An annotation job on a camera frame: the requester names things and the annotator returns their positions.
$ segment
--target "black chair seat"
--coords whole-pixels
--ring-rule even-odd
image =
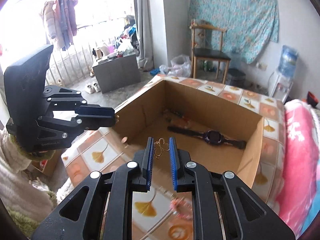
[[[229,58],[227,54],[221,52],[220,50],[214,49],[193,49],[193,54],[195,57],[231,60],[231,58]]]

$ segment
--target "blue floral cloth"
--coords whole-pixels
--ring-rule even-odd
[[[255,61],[270,40],[278,42],[277,0],[191,0],[188,19],[189,23],[201,19],[227,29],[223,51],[241,54],[248,64]],[[220,34],[215,31],[210,35],[213,49],[219,48]]]

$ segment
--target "pink blanket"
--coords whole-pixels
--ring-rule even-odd
[[[279,217],[299,237],[316,193],[318,133],[310,106],[294,100],[285,108],[286,154],[275,208]]]

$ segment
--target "wooden chair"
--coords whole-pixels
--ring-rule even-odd
[[[205,29],[205,30],[212,30],[212,31],[219,31],[221,32],[220,36],[220,50],[214,49],[203,49],[203,48],[195,48],[195,29]],[[205,24],[205,25],[192,25],[190,26],[190,30],[192,30],[192,68],[193,68],[193,78],[196,78],[196,71],[197,71],[197,60],[212,60],[218,61],[218,68],[217,68],[217,75],[216,78],[219,76],[219,69],[220,69],[220,62],[226,62],[226,68],[224,70],[223,80],[222,83],[226,83],[229,64],[231,58],[228,57],[227,54],[222,52],[222,45],[223,45],[223,34],[226,32],[225,29],[216,28],[212,25]]]

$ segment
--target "wall outlet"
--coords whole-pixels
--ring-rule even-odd
[[[268,64],[266,64],[266,63],[260,63],[260,69],[262,70],[262,71],[266,71],[267,70],[267,67],[268,67]]]

